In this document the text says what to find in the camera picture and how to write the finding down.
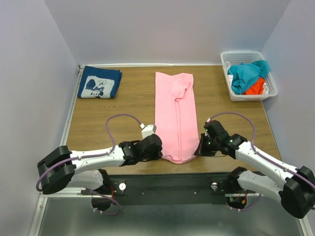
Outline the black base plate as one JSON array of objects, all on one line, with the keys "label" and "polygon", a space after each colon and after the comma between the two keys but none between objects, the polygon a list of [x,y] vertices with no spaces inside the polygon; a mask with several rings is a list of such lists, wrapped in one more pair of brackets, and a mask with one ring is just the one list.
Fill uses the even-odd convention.
[{"label": "black base plate", "polygon": [[235,175],[230,173],[101,174],[100,187],[81,193],[90,196],[93,210],[104,215],[118,215],[126,206],[225,205],[230,196],[236,197],[232,201],[235,208],[244,208],[245,192],[235,186]]}]

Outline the aluminium frame rail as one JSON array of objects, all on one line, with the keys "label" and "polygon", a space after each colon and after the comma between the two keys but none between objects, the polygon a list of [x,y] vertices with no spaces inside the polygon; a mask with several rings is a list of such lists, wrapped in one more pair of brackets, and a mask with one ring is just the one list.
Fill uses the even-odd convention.
[{"label": "aluminium frame rail", "polygon": [[[64,116],[63,116],[61,125],[59,126],[59,132],[58,132],[59,136],[57,137],[58,145],[65,144],[68,138],[74,106],[76,102],[76,94],[77,94],[78,86],[79,86],[80,79],[82,76],[81,70],[82,70],[81,65],[75,66],[74,82],[71,84],[71,87],[69,89],[70,97],[65,104]],[[38,236],[40,234],[40,229],[43,222],[44,214],[48,206],[47,205],[48,200],[49,200],[48,196],[44,196],[42,193],[38,194],[38,200],[35,207],[34,216],[33,216],[31,227],[28,233],[29,236]]]}]

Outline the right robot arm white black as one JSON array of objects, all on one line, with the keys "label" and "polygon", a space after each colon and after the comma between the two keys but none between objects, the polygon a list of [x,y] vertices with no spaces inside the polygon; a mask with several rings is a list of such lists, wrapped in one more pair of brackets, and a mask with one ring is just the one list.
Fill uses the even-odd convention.
[{"label": "right robot arm white black", "polygon": [[225,194],[253,191],[279,202],[286,212],[299,219],[314,209],[315,175],[311,169],[286,164],[259,150],[243,136],[229,135],[217,120],[208,119],[204,129],[195,155],[214,156],[219,151],[260,171],[255,174],[238,167],[222,183],[213,180],[214,191]]}]

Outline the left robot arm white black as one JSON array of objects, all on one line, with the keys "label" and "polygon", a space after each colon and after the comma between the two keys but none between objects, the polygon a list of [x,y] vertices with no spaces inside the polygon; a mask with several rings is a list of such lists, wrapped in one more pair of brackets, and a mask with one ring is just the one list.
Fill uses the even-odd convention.
[{"label": "left robot arm white black", "polygon": [[121,167],[162,157],[162,140],[151,134],[140,141],[121,142],[112,149],[70,151],[59,146],[37,164],[36,190],[45,195],[57,193],[71,183],[73,176],[102,167]]}]

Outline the pink t-shirt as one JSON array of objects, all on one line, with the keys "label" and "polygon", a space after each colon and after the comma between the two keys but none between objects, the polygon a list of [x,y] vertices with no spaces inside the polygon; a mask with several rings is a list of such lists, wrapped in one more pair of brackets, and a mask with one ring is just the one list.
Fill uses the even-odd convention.
[{"label": "pink t-shirt", "polygon": [[155,125],[162,157],[175,164],[194,158],[199,145],[192,74],[155,74]]}]

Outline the folded blue printed t-shirt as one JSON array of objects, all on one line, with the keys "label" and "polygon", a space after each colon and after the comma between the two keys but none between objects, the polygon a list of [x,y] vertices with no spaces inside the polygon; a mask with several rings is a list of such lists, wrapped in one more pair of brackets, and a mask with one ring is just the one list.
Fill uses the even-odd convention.
[{"label": "folded blue printed t-shirt", "polygon": [[122,72],[85,66],[78,89],[78,98],[114,98],[120,86]]}]

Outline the orange t-shirt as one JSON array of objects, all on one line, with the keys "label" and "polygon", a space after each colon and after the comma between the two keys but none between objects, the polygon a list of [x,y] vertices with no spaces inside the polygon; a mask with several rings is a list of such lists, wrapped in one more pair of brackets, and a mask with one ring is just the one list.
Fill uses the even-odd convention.
[{"label": "orange t-shirt", "polygon": [[259,77],[257,82],[253,84],[243,95],[262,95],[264,91],[265,81],[263,78]]}]

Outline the teal t-shirt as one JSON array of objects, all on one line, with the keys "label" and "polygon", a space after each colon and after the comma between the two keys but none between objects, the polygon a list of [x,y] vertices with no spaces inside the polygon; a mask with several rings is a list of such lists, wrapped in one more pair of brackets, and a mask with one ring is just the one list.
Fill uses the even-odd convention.
[{"label": "teal t-shirt", "polygon": [[231,68],[229,69],[229,74],[233,75],[231,89],[234,94],[243,95],[243,93],[255,84],[259,77],[261,77],[265,81],[262,95],[267,95],[269,93],[269,89],[266,83],[266,77],[269,72],[270,66],[265,60],[231,65]]}]

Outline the white garment in basket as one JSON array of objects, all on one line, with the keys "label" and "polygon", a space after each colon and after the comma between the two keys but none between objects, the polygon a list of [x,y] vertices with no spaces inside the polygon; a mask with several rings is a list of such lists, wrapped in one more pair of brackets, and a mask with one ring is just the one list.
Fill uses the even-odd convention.
[{"label": "white garment in basket", "polygon": [[223,70],[226,76],[227,81],[229,82],[229,86],[232,86],[233,75],[229,74],[229,69],[231,68],[231,63],[229,61],[225,61],[223,64]]}]

